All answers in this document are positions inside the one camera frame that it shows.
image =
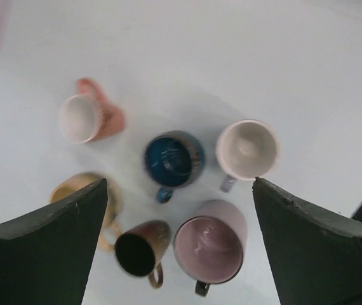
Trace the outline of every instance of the white mug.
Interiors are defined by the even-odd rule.
[[[220,189],[228,193],[237,180],[265,175],[279,154],[277,136],[263,122],[244,119],[228,126],[219,136],[216,155],[227,174]]]

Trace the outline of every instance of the gray mug handle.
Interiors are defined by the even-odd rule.
[[[224,193],[229,193],[229,191],[232,189],[236,181],[237,181],[236,178],[226,175],[222,185],[220,186],[220,190]]]

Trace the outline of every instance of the blue mug handle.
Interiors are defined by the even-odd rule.
[[[162,187],[158,190],[156,199],[159,203],[167,203],[173,196],[173,191],[171,189],[166,189],[165,187]]]
[[[222,185],[220,186],[220,190],[224,193],[229,193],[236,181],[238,181],[236,178],[226,175]]]

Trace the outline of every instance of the brown mug handle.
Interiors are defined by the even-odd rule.
[[[206,297],[208,295],[210,285],[211,284],[204,283],[203,281],[196,281],[195,293],[202,297]]]
[[[157,271],[158,280],[154,276],[155,271]],[[164,282],[163,267],[160,262],[157,265],[157,267],[152,271],[152,273],[149,274],[149,282],[150,282],[151,287],[153,287],[155,289],[161,288],[161,286],[163,286],[163,282]]]
[[[116,223],[116,221],[113,221],[110,225],[108,225],[106,228],[110,229],[114,236],[118,238],[122,234],[122,230],[120,230],[119,225]],[[115,250],[115,245],[112,245],[106,240],[106,237],[101,233],[99,235],[98,239],[98,248],[102,249],[106,252],[113,252]]]

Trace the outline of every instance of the dark mug handle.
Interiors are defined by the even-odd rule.
[[[210,285],[211,284],[204,283],[203,281],[196,281],[195,293],[202,297],[206,297],[206,295],[208,294]]]

